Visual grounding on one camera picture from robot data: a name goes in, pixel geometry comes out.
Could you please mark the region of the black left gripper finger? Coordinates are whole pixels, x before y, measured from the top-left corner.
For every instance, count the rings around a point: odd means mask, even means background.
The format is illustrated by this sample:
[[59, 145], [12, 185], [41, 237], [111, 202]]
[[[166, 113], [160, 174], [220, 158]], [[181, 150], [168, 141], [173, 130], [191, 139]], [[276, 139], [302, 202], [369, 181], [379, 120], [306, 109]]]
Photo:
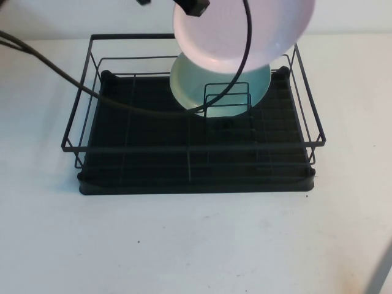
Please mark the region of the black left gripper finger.
[[200, 17], [210, 5], [209, 0], [176, 0], [186, 15]]

